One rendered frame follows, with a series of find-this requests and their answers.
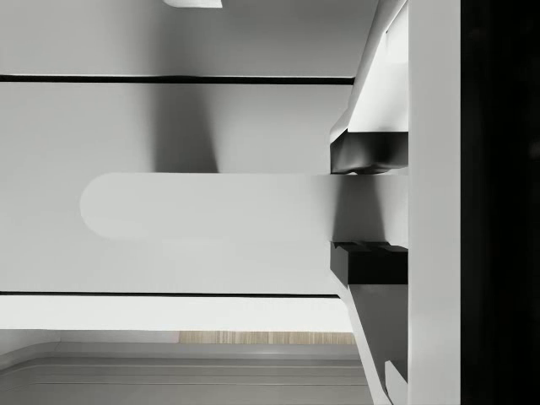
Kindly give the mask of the white drawer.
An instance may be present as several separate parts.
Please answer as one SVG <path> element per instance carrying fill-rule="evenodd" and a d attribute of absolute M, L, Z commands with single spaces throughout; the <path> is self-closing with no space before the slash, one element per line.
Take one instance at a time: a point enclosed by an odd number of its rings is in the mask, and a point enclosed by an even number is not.
<path fill-rule="evenodd" d="M 0 291 L 331 294 L 408 244 L 403 175 L 331 175 L 348 88 L 0 82 Z"/>

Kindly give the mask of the white cabinet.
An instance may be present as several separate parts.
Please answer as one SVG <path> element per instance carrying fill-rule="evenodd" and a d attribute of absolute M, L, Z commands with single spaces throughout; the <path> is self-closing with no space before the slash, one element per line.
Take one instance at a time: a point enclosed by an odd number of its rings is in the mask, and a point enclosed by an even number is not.
<path fill-rule="evenodd" d="M 348 88 L 349 97 L 376 6 L 377 0 L 223 0 L 220 8 L 0 0 L 0 82 L 331 85 Z M 331 294 L 0 291 L 0 330 L 225 321 L 346 330 L 347 310 L 330 271 L 327 279 Z"/>

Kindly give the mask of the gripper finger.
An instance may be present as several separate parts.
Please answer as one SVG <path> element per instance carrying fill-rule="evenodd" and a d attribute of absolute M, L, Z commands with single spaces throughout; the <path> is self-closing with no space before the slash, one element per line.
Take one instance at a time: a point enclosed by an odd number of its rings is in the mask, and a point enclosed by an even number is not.
<path fill-rule="evenodd" d="M 379 0 L 344 113 L 330 131 L 333 174 L 408 166 L 408 0 Z"/>
<path fill-rule="evenodd" d="M 373 403 L 407 405 L 408 250 L 387 242 L 333 242 L 330 269 Z"/>

